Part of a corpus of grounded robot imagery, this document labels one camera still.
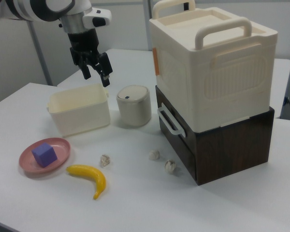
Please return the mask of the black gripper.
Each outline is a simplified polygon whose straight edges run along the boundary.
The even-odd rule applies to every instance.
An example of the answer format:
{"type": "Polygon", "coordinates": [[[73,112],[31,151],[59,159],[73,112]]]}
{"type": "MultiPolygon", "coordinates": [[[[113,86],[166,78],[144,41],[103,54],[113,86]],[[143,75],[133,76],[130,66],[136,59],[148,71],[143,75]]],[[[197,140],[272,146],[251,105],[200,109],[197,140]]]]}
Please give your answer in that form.
{"type": "Polygon", "coordinates": [[[79,66],[84,79],[91,77],[88,65],[99,67],[99,75],[103,87],[110,85],[109,76],[112,73],[112,66],[107,53],[99,54],[99,39],[95,29],[82,33],[69,33],[71,43],[71,55],[75,65],[79,66]]]}

